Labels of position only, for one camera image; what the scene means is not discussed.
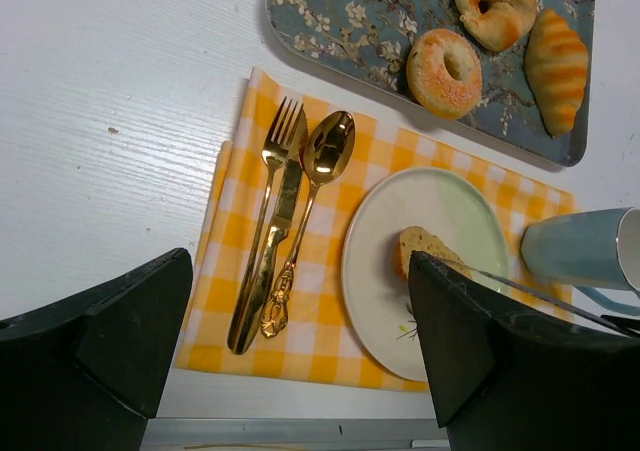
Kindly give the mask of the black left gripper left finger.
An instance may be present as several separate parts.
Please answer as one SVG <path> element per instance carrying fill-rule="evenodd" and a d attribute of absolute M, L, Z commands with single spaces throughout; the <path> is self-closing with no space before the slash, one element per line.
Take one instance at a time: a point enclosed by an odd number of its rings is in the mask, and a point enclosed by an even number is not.
<path fill-rule="evenodd" d="M 186 312 L 191 256 L 173 249 L 1 322 L 4 450 L 137 450 Z"/>

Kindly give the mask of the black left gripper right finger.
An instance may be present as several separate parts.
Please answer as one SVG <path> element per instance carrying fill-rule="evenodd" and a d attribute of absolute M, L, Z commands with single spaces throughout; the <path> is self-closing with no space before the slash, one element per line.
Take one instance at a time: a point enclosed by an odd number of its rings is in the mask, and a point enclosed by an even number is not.
<path fill-rule="evenodd" d="M 408 289 L 454 450 L 635 450 L 639 323 L 538 311 L 415 252 Z"/>

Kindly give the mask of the metal serving tongs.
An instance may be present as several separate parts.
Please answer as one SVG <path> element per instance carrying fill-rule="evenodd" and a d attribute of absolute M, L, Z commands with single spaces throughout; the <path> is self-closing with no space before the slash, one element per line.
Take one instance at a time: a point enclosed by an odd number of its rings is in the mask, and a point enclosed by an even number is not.
<path fill-rule="evenodd" d="M 576 316 L 579 316 L 581 318 L 587 319 L 591 322 L 594 322 L 600 326 L 603 326 L 605 328 L 608 328 L 610 330 L 619 332 L 620 334 L 623 334 L 625 336 L 629 336 L 629 337 L 633 337 L 633 338 L 638 338 L 639 337 L 639 321 L 638 320 L 633 320 L 631 318 L 622 318 L 622 317 L 617 317 L 617 316 L 610 316 L 610 315 L 601 315 L 601 316 L 597 316 L 589 311 L 583 310 L 581 308 L 578 308 L 572 304 L 566 303 L 562 300 L 559 300 L 555 297 L 552 297 L 550 295 L 546 295 L 538 290 L 536 290 L 535 288 L 529 287 L 529 286 L 525 286 L 522 285 L 520 283 L 514 282 L 509 280 L 508 278 L 504 278 L 483 270 L 479 270 L 470 266 L 467 266 L 465 264 L 459 264 L 459 266 L 461 266 L 462 268 L 468 269 L 470 271 L 476 272 L 481 274 L 482 276 L 492 279 L 494 281 L 500 282 L 504 285 L 507 285 L 511 288 L 517 289 L 521 292 L 527 293 L 531 296 L 536 297 L 537 299 L 543 300 L 547 303 L 550 303 L 564 311 L 570 312 Z"/>

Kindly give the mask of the brown bread slice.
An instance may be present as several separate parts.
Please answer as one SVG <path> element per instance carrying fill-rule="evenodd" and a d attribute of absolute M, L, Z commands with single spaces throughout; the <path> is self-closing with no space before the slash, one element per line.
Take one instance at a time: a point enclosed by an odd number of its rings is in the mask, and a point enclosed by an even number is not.
<path fill-rule="evenodd" d="M 393 255 L 395 273 L 403 281 L 408 280 L 410 258 L 413 251 L 427 252 L 435 257 L 450 260 L 450 267 L 472 279 L 470 271 L 463 267 L 461 258 L 447 247 L 438 236 L 429 233 L 422 227 L 410 226 L 399 233 Z"/>

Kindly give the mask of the sugared ring donut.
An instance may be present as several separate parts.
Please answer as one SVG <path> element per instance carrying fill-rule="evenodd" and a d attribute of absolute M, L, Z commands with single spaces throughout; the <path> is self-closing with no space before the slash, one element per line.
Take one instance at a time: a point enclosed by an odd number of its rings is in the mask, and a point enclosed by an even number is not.
<path fill-rule="evenodd" d="M 443 119 L 462 118 L 481 98 L 483 79 L 476 52 L 464 37 L 445 28 L 429 30 L 414 42 L 406 77 L 415 100 Z"/>

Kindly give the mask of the twisted knot bread roll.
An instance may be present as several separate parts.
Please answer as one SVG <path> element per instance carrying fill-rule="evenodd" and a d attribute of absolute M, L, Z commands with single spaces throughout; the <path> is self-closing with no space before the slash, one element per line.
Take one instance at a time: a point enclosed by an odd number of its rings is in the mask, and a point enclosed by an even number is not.
<path fill-rule="evenodd" d="M 502 52 L 532 28 L 536 0 L 454 0 L 466 30 L 484 48 Z"/>

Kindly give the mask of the light blue mug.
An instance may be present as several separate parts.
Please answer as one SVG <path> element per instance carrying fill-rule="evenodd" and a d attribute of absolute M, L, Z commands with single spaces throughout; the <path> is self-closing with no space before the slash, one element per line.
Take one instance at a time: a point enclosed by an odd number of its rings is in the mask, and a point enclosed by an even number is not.
<path fill-rule="evenodd" d="M 601 307 L 637 317 L 639 308 L 599 290 L 639 293 L 639 210 L 618 208 L 557 215 L 531 224 L 520 252 L 529 272 L 569 284 Z"/>

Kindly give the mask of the white ceramic plate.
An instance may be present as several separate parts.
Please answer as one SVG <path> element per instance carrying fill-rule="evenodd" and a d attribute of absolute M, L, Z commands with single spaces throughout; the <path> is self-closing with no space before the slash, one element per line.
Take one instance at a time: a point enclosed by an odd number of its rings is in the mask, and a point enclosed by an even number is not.
<path fill-rule="evenodd" d="M 355 334 L 370 356 L 392 374 L 427 379 L 408 284 L 394 270 L 401 232 L 418 226 L 437 236 L 473 267 L 478 283 L 499 293 L 510 256 L 496 213 L 468 181 L 439 168 L 416 167 L 377 184 L 357 209 L 342 253 L 341 286 Z"/>

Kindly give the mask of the gold knife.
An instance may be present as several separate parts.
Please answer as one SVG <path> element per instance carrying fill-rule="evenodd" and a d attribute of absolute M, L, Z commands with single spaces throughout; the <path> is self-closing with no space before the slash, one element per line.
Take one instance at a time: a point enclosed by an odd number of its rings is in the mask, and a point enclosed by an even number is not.
<path fill-rule="evenodd" d="M 227 337 L 227 345 L 236 355 L 248 350 L 261 323 L 273 282 L 276 252 L 279 244 L 289 235 L 298 200 L 302 178 L 300 139 L 306 135 L 307 121 L 303 105 L 293 99 L 284 99 L 269 128 L 261 152 L 262 160 L 267 166 L 267 183 Z M 279 194 L 269 230 L 262 237 L 264 218 L 278 170 L 283 171 Z"/>

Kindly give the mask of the gold spoon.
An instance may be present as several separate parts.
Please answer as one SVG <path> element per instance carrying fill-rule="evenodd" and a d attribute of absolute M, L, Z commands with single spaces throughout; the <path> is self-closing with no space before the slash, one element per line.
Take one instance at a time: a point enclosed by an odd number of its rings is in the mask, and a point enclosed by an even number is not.
<path fill-rule="evenodd" d="M 267 338 L 275 337 L 288 324 L 287 304 L 295 279 L 297 257 L 316 195 L 321 186 L 336 180 L 345 170 L 354 144 L 355 122 L 346 111 L 326 116 L 312 132 L 302 153 L 302 167 L 310 184 L 307 203 L 291 250 L 279 273 L 274 272 L 275 253 L 280 242 L 288 236 L 284 225 L 291 221 L 278 214 L 272 216 L 256 282 L 262 291 L 268 292 L 261 318 L 261 332 Z"/>

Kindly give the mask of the gold fork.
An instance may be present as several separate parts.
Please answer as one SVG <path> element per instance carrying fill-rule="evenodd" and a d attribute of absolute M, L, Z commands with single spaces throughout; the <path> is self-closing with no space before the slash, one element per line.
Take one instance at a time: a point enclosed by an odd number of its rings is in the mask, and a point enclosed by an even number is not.
<path fill-rule="evenodd" d="M 242 354 L 240 344 L 245 315 L 250 304 L 251 283 L 254 278 L 254 267 L 258 248 L 261 242 L 264 219 L 271 199 L 275 173 L 284 166 L 296 132 L 302 107 L 298 100 L 285 97 L 274 117 L 261 150 L 261 159 L 267 168 L 267 181 L 260 205 L 253 241 L 240 286 L 239 296 L 231 320 L 227 337 L 228 348 L 236 355 Z"/>

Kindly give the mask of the striped orange croissant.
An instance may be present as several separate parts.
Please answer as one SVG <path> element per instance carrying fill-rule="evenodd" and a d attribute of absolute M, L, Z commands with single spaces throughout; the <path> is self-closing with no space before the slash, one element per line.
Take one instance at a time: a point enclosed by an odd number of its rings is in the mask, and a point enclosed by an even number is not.
<path fill-rule="evenodd" d="M 524 68 L 547 132 L 570 132 L 585 97 L 589 52 L 566 19 L 542 11 L 531 29 Z"/>

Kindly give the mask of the blue floral serving tray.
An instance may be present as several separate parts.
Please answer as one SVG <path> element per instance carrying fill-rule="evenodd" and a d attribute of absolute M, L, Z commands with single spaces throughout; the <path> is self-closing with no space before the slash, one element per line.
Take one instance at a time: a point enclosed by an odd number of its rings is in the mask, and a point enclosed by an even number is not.
<path fill-rule="evenodd" d="M 436 28 L 468 34 L 454 0 L 266 0 L 271 27 L 292 51 L 359 82 L 412 101 L 405 61 L 414 39 Z M 460 122 L 563 167 L 578 164 L 587 147 L 589 105 L 572 131 L 551 136 L 529 88 L 528 39 L 492 52 L 475 39 L 483 75 L 479 104 Z"/>

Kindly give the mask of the aluminium table edge rail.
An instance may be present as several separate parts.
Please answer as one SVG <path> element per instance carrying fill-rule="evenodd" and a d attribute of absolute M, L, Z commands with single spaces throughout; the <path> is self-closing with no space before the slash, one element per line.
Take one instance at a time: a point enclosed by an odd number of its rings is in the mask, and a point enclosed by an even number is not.
<path fill-rule="evenodd" d="M 144 450 L 448 450 L 433 419 L 157 418 Z"/>

